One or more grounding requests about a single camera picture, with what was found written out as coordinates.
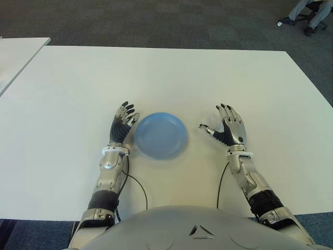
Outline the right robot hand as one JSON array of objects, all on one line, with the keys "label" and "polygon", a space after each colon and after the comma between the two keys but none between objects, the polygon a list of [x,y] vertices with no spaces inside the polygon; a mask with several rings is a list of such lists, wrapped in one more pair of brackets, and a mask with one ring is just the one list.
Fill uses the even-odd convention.
[{"label": "right robot hand", "polygon": [[204,129],[207,134],[227,146],[246,145],[247,135],[242,118],[230,105],[216,105],[220,113],[223,132],[210,128],[206,124],[200,124],[199,129]]}]

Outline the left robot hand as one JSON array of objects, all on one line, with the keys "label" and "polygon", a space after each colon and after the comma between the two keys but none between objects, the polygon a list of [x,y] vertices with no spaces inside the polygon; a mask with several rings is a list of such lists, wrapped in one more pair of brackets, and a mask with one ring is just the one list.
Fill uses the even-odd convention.
[{"label": "left robot hand", "polygon": [[121,104],[111,124],[109,143],[122,144],[139,116],[140,114],[135,112],[133,104],[129,104],[128,101]]}]

